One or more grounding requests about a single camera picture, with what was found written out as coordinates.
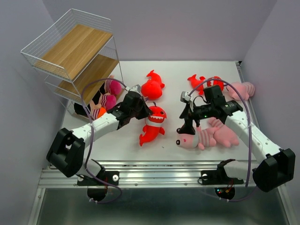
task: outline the lavender wall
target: lavender wall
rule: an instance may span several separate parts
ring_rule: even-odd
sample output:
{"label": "lavender wall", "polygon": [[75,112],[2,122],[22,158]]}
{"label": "lavender wall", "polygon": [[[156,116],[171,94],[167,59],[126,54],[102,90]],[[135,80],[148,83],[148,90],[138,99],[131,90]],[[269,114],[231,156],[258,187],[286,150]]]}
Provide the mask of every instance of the lavender wall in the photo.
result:
{"label": "lavender wall", "polygon": [[112,20],[121,60],[242,60],[276,0],[43,0]]}
{"label": "lavender wall", "polygon": [[288,191],[300,211],[300,1],[278,0],[242,63],[261,130],[282,148],[296,154],[294,180]]}
{"label": "lavender wall", "polygon": [[40,0],[0,3],[0,224],[27,224],[63,108],[20,50],[52,23]]}

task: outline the white tabletop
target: white tabletop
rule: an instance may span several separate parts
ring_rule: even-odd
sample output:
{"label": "white tabletop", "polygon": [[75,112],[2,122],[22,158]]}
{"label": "white tabletop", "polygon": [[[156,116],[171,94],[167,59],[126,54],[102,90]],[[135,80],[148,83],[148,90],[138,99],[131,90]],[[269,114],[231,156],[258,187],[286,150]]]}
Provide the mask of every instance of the white tabletop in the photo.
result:
{"label": "white tabletop", "polygon": [[[139,145],[139,135],[145,125],[144,120],[132,119],[129,124],[118,131],[111,132],[96,140],[93,145],[91,158],[96,160],[113,161],[190,161],[190,160],[225,160],[234,158],[246,160],[248,148],[240,141],[237,147],[224,148],[217,144],[216,147],[206,148],[204,151],[194,149],[187,150],[176,145],[176,129],[181,127],[183,120],[179,119],[185,104],[180,102],[182,91],[191,91],[187,78],[193,74],[205,76],[206,78],[219,76],[230,83],[240,81],[235,62],[216,61],[122,61],[122,73],[124,82],[128,86],[135,84],[142,85],[148,78],[146,75],[155,70],[160,74],[165,88],[163,95],[156,100],[158,106],[162,107],[167,114],[163,127],[165,135],[159,135],[155,141]],[[120,72],[116,68],[112,74],[120,79]],[[226,100],[231,100],[227,92],[223,92]],[[196,105],[202,105],[201,98],[197,98]],[[63,125],[67,129],[74,129],[83,126],[86,122],[71,116],[66,112]],[[202,128],[208,127],[207,121],[201,121]]]}

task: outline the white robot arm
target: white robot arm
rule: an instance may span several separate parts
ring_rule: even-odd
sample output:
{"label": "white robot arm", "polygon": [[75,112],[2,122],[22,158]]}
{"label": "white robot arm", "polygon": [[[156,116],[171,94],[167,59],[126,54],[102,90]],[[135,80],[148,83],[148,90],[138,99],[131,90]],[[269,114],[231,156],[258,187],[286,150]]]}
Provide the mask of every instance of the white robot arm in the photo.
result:
{"label": "white robot arm", "polygon": [[[180,100],[186,103],[186,107],[180,118],[185,123],[178,129],[178,133],[193,135],[193,121],[199,125],[202,119],[216,117],[249,147],[248,120],[242,107],[236,101],[226,102],[218,86],[205,88],[204,94],[208,104],[196,106],[188,92],[182,93]],[[250,126],[252,153],[256,163],[251,164],[249,181],[254,181],[262,191],[268,192],[293,179],[295,154],[273,143],[253,123]],[[216,171],[202,171],[202,184],[228,184],[231,179],[246,180],[247,174],[248,163],[229,159],[222,161]]]}
{"label": "white robot arm", "polygon": [[[195,134],[193,121],[197,125],[200,120],[216,117],[232,129],[237,136],[248,146],[249,131],[246,114],[242,107],[235,101],[226,102],[220,88],[212,86],[204,89],[207,105],[196,106],[187,92],[181,95],[181,101],[186,107],[180,118],[184,125],[177,131],[179,134]],[[91,127],[94,128],[94,138],[104,136],[114,130],[120,129],[135,117],[138,120],[151,115],[142,95],[140,86],[134,86],[125,95],[124,101],[109,110],[93,123],[86,124],[72,131],[61,129],[47,154],[47,160],[59,169],[65,176],[75,174],[90,177],[86,172],[83,162],[84,149],[91,140]],[[251,164],[250,181],[265,192],[293,179],[295,154],[292,150],[283,150],[270,141],[254,124],[252,128],[252,153],[257,163]],[[88,161],[89,171],[101,179],[103,169],[95,161]],[[228,184],[231,179],[247,178],[248,163],[238,162],[234,159],[222,161],[216,170],[202,171],[203,185]]]}
{"label": "white robot arm", "polygon": [[[132,87],[128,90],[122,102],[92,123],[70,131],[66,128],[61,129],[48,151],[47,160],[66,177],[75,174],[91,177],[84,167],[86,159],[83,158],[83,154],[90,144],[92,134],[94,134],[93,141],[96,141],[100,137],[128,124],[133,117],[140,120],[152,114],[140,91],[141,87],[139,85]],[[92,174],[96,177],[99,176],[98,178],[101,179],[100,175],[103,170],[101,165],[96,161],[89,160],[87,166]]]}

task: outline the pink pig plush toy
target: pink pig plush toy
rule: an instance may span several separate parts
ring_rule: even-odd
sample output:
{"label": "pink pig plush toy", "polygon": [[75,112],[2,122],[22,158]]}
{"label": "pink pig plush toy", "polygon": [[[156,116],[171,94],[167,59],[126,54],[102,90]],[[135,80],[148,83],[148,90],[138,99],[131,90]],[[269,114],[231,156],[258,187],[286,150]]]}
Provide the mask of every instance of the pink pig plush toy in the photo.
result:
{"label": "pink pig plush toy", "polygon": [[[236,88],[242,98],[246,101],[249,99],[249,97],[254,95],[255,87],[249,82],[233,82],[231,85]],[[232,97],[234,100],[240,100],[238,94],[230,86],[227,86],[227,90],[230,97]]]}
{"label": "pink pig plush toy", "polygon": [[195,135],[178,134],[179,139],[176,141],[176,144],[185,149],[193,149],[198,146],[199,149],[204,150],[205,147],[213,147],[217,144],[213,135],[218,129],[218,127],[210,127],[201,130],[201,127],[197,127]]}
{"label": "pink pig plush toy", "polygon": [[215,117],[212,117],[208,120],[208,123],[215,128],[219,128],[213,135],[214,139],[221,145],[230,148],[231,145],[239,145],[239,140],[237,135],[221,120],[217,120]]}

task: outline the wooden shelf board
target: wooden shelf board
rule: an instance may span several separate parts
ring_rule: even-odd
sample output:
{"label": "wooden shelf board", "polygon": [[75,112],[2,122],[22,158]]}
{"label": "wooden shelf board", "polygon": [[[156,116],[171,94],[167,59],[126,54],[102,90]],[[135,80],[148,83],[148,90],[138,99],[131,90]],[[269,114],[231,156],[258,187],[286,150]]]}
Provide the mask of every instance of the wooden shelf board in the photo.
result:
{"label": "wooden shelf board", "polygon": [[[84,87],[101,78],[107,78],[113,69],[118,65],[119,61],[108,58],[103,55],[97,55],[95,59],[86,67],[86,69],[81,73],[81,75],[74,81],[74,86],[78,89],[79,93],[81,94]],[[84,102],[88,105],[89,102],[92,100],[92,98],[95,96],[96,92],[99,90],[101,85],[104,82],[97,82],[91,86],[89,86],[85,93],[84,93]],[[59,88],[56,89],[55,92],[58,94],[61,94],[63,90],[67,90],[71,93],[68,93],[66,91],[64,92],[64,96],[66,96],[69,99],[73,99],[74,101],[78,102],[78,92],[74,88],[72,83],[67,81],[62,81],[59,84]]]}
{"label": "wooden shelf board", "polygon": [[[69,78],[74,80],[112,36],[109,32],[78,24],[42,59],[65,68]],[[58,70],[41,60],[35,66],[51,73]]]}

